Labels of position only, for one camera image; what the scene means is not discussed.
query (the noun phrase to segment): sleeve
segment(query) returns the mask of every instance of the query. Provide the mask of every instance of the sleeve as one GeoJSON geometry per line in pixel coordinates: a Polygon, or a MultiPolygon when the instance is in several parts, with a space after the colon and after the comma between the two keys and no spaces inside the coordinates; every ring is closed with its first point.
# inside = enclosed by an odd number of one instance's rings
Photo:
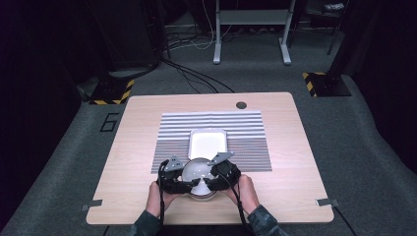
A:
{"type": "Polygon", "coordinates": [[[159,219],[144,210],[132,225],[130,236],[154,236],[159,230],[159,219]]]}
{"type": "Polygon", "coordinates": [[[248,216],[248,220],[257,236],[289,236],[279,228],[278,221],[262,205],[248,216]]]}

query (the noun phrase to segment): gray carpet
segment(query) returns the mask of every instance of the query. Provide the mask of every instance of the gray carpet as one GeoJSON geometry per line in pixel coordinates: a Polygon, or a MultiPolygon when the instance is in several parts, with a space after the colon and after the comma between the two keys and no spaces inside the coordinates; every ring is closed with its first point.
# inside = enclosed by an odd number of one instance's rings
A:
{"type": "MultiPolygon", "coordinates": [[[[236,92],[289,91],[294,96],[328,196],[358,235],[416,235],[417,177],[378,134],[361,92],[347,76],[348,97],[310,97],[303,72],[328,70],[331,36],[301,31],[284,66],[276,35],[264,33],[223,43],[220,65],[212,64],[213,47],[171,51],[172,60],[207,74],[236,92]]],[[[213,83],[220,92],[228,92],[213,83]]],[[[85,84],[93,89],[94,80],[85,84]]],[[[211,92],[195,84],[201,93],[211,92]]],[[[131,95],[196,93],[175,69],[161,64],[135,80],[131,95]]],[[[8,235],[102,235],[105,226],[86,223],[88,203],[116,132],[99,132],[108,113],[120,121],[125,104],[82,104],[71,127],[24,201],[1,232],[8,235]]],[[[341,217],[327,224],[284,224],[290,235],[351,235],[341,217]]],[[[111,226],[107,235],[126,235],[129,226],[111,226]]],[[[167,226],[163,235],[244,235],[239,226],[167,226]]]]}

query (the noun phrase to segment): round hole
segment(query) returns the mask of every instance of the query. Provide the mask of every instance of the round hole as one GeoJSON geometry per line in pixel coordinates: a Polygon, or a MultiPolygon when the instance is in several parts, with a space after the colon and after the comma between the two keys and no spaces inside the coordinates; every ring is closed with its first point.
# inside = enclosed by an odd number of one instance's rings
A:
{"type": "Polygon", "coordinates": [[[236,107],[239,109],[245,109],[247,105],[246,105],[246,102],[239,101],[238,103],[236,103],[236,107]]]}

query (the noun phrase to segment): yellow and black hazard tape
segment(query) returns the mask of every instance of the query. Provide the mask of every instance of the yellow and black hazard tape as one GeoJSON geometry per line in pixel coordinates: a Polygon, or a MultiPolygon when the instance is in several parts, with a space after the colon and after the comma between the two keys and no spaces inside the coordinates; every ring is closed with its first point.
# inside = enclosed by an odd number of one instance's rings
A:
{"type": "Polygon", "coordinates": [[[132,86],[133,86],[134,81],[131,80],[127,85],[126,85],[126,89],[125,92],[123,92],[123,95],[120,99],[118,100],[90,100],[89,104],[94,104],[94,105],[111,105],[111,104],[123,104],[126,102],[126,100],[129,97],[129,94],[132,90],[132,86]]]}
{"type": "Polygon", "coordinates": [[[310,75],[325,75],[326,73],[317,72],[317,73],[303,73],[304,82],[306,82],[307,89],[309,90],[310,96],[317,96],[316,91],[314,90],[313,83],[310,81],[310,75]]]}

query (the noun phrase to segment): striped mat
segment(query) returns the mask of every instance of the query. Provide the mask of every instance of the striped mat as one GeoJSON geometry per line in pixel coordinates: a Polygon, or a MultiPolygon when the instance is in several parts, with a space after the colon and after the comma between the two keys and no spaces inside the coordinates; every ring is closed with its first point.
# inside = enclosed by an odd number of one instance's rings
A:
{"type": "Polygon", "coordinates": [[[207,128],[227,133],[227,150],[235,152],[229,160],[242,172],[272,171],[261,111],[208,111],[162,114],[150,173],[173,154],[190,161],[190,133],[207,128]]]}

